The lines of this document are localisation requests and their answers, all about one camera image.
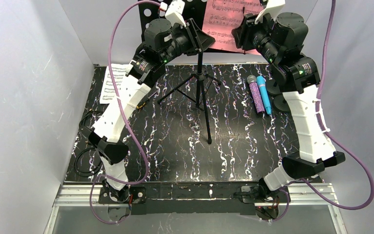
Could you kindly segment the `pink sheet music page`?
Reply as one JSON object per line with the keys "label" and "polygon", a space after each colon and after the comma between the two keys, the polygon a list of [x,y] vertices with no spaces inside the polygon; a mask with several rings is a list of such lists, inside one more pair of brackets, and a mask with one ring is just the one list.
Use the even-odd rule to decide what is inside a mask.
{"label": "pink sheet music page", "polygon": [[258,14],[263,7],[258,0],[208,0],[202,30],[215,38],[214,50],[257,55],[256,50],[236,48],[232,30],[239,27],[244,14]]}

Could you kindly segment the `purple glitter microphone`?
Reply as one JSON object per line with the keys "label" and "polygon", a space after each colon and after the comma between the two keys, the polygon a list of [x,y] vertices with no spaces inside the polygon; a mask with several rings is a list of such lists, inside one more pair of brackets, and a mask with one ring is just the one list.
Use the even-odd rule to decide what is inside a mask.
{"label": "purple glitter microphone", "polygon": [[261,97],[261,94],[260,94],[260,91],[259,91],[259,87],[257,85],[256,77],[254,75],[249,75],[247,77],[246,81],[248,83],[248,86],[249,86],[249,89],[250,89],[250,92],[251,92],[251,95],[252,95],[257,113],[258,114],[264,113],[265,108],[264,108],[264,105],[263,105],[263,102],[262,102],[262,97]]}

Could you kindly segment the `blue toy microphone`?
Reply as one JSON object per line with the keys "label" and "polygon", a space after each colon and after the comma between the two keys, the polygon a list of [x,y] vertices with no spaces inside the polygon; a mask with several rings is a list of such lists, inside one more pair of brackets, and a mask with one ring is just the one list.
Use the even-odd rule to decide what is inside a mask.
{"label": "blue toy microphone", "polygon": [[260,95],[261,95],[261,98],[262,98],[262,103],[263,103],[265,112],[268,115],[272,115],[271,103],[270,103],[270,99],[269,99],[269,96],[268,96],[268,92],[267,92],[264,77],[263,76],[257,76],[256,77],[256,82],[257,82],[257,85],[258,85],[258,88],[259,88],[259,92],[260,92]]}

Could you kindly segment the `black round-base mic stand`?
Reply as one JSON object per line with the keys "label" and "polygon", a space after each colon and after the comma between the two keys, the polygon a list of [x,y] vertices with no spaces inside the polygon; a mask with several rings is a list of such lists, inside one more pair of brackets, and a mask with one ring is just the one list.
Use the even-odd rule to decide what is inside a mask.
{"label": "black round-base mic stand", "polygon": [[282,94],[278,86],[278,83],[274,79],[267,79],[265,82],[265,85],[266,85],[266,90],[268,94],[274,97]]}
{"label": "black round-base mic stand", "polygon": [[272,105],[275,110],[281,113],[290,113],[290,108],[283,95],[273,97]]}

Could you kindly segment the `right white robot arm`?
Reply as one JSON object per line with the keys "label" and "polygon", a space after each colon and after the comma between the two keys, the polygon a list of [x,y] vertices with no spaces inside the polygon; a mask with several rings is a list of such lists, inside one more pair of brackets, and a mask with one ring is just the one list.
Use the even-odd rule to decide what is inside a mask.
{"label": "right white robot arm", "polygon": [[301,178],[320,174],[328,167],[345,161],[345,154],[335,149],[324,126],[317,98],[320,77],[313,59],[302,53],[308,26],[302,16],[285,12],[272,18],[246,14],[239,27],[232,30],[235,44],[244,50],[257,50],[269,63],[271,77],[289,106],[299,150],[282,159],[281,165],[260,179],[265,191],[275,191]]}

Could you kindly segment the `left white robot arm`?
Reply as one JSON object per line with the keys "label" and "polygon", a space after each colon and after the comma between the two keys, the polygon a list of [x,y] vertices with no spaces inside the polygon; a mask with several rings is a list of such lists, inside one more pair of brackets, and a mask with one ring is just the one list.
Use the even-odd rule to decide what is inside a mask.
{"label": "left white robot arm", "polygon": [[188,19],[185,25],[164,18],[149,23],[125,77],[117,85],[118,94],[113,95],[114,99],[92,127],[83,129],[88,142],[100,154],[106,172],[105,184],[111,192],[120,193],[129,185],[124,165],[129,148],[120,140],[128,117],[164,75],[168,62],[182,54],[194,56],[204,52],[215,41],[193,19]]}

